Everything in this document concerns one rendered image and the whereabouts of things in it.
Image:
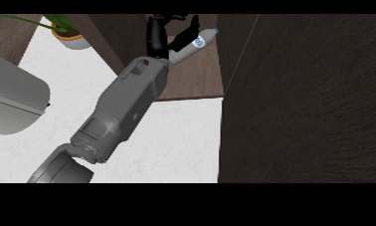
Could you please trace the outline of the dark brown cabinet door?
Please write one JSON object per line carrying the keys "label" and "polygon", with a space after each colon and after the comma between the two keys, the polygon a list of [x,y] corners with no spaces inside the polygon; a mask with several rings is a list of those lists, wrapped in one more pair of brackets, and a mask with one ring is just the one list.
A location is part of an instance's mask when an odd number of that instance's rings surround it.
{"label": "dark brown cabinet door", "polygon": [[258,16],[222,104],[219,180],[376,183],[376,14]]}

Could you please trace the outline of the white pot with orange rim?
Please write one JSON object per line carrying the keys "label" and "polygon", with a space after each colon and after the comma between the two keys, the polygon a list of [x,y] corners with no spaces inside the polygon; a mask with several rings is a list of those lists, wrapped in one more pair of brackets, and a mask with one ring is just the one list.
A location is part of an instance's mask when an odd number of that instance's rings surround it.
{"label": "white pot with orange rim", "polygon": [[59,40],[59,42],[64,44],[64,46],[73,50],[84,50],[92,47],[83,34],[79,31],[52,31],[52,34]]}

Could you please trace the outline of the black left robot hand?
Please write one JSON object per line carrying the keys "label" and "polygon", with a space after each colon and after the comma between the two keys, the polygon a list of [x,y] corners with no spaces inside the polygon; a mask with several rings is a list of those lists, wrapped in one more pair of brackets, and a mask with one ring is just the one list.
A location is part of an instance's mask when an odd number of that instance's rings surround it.
{"label": "black left robot hand", "polygon": [[154,14],[148,21],[148,56],[157,59],[167,59],[170,51],[176,53],[196,39],[199,33],[199,17],[194,16],[189,27],[177,34],[171,43],[166,25],[171,20],[183,21],[188,14]]}

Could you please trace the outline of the green leafy plant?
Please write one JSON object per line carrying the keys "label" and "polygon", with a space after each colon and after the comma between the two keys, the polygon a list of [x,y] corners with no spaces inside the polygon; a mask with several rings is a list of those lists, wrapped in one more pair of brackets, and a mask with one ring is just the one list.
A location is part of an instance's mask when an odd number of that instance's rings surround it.
{"label": "green leafy plant", "polygon": [[77,32],[77,28],[71,21],[68,20],[67,16],[64,14],[45,14],[43,17],[52,22],[52,26],[48,26],[37,21],[31,21],[25,18],[17,17],[15,15],[2,14],[2,17],[8,17],[21,21],[25,21],[31,24],[36,24],[55,32],[68,33],[68,32]]}

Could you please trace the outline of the grey rounded appliance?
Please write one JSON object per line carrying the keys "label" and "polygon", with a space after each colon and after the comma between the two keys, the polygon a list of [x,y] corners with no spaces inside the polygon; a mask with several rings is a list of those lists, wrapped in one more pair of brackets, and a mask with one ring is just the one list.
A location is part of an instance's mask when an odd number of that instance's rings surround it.
{"label": "grey rounded appliance", "polygon": [[50,104],[48,83],[0,58],[0,134],[22,131]]}

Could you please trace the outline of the brown wooden panel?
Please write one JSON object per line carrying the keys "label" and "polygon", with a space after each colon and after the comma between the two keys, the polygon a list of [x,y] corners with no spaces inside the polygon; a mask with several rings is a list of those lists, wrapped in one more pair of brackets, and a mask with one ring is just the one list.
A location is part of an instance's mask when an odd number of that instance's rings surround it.
{"label": "brown wooden panel", "polygon": [[39,26],[0,16],[0,58],[20,65]]}

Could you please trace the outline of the brown wooden cabinet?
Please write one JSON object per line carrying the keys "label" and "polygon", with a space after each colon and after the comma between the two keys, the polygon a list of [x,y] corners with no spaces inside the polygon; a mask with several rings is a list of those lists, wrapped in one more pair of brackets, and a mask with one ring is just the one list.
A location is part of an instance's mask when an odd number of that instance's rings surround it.
{"label": "brown wooden cabinet", "polygon": [[[149,14],[68,14],[95,51],[115,75],[137,56],[148,54]],[[224,96],[217,44],[170,66],[168,86],[161,101],[210,99]]]}

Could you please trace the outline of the clear plastic water bottle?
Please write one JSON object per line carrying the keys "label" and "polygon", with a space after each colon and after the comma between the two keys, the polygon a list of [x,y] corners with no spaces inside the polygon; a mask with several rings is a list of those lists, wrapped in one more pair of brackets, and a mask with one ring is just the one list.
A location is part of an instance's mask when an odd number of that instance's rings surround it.
{"label": "clear plastic water bottle", "polygon": [[189,44],[176,52],[170,50],[170,62],[177,65],[185,61],[202,48],[205,48],[214,41],[219,29],[204,29],[196,38],[189,42]]}

